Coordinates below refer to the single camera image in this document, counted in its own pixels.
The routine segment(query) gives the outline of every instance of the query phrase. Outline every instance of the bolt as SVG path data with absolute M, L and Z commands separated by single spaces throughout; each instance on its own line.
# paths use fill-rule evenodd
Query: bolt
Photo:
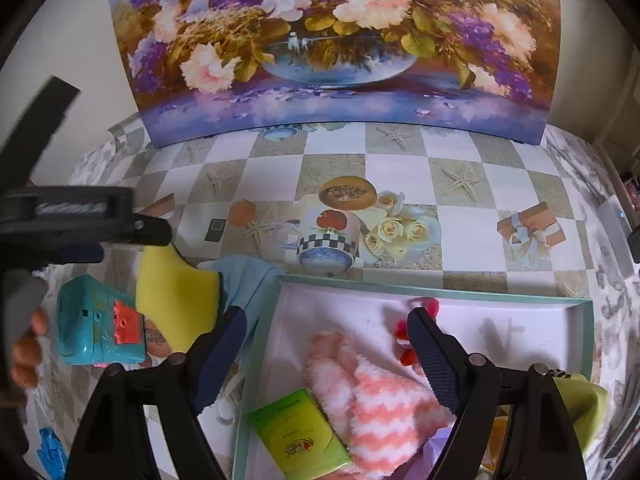
M 547 375 L 549 372 L 549 367 L 544 363 L 535 363 L 533 369 L 540 375 Z
M 484 357 L 482 354 L 471 354 L 469 356 L 469 362 L 473 366 L 484 366 L 484 364 L 486 363 L 486 357 Z
M 167 360 L 169 361 L 169 364 L 171 366 L 177 366 L 177 365 L 181 365 L 186 358 L 187 358 L 186 354 L 183 354 L 182 352 L 174 352 L 167 358 Z
M 109 366 L 107 366 L 104 373 L 106 373 L 108 376 L 114 376 L 122 371 L 124 371 L 124 366 L 122 366 L 120 363 L 111 363 Z

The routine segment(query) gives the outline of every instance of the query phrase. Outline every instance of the human hand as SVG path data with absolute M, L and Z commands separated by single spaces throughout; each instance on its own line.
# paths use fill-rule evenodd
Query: human hand
M 27 333 L 13 344 L 14 364 L 11 378 L 21 388 L 38 386 L 36 366 L 42 362 L 42 348 L 37 336 L 45 335 L 49 328 L 47 313 L 38 308 L 31 314 L 31 325 Z

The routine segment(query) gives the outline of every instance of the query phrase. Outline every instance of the floral painting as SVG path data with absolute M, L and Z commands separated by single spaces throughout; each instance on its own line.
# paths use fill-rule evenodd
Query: floral painting
M 110 0 L 153 143 L 316 121 L 539 143 L 559 0 Z

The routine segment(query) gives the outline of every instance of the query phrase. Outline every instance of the green package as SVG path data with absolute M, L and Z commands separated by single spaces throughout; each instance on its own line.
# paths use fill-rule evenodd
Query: green package
M 314 480 L 351 462 L 304 388 L 251 412 L 249 417 L 287 480 Z

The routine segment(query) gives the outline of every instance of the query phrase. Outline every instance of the yellow-green cloth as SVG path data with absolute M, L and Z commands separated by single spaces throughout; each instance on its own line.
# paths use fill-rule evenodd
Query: yellow-green cloth
M 554 381 L 574 425 L 580 449 L 584 452 L 604 420 L 607 391 L 580 374 L 571 374 L 568 379 L 554 377 Z

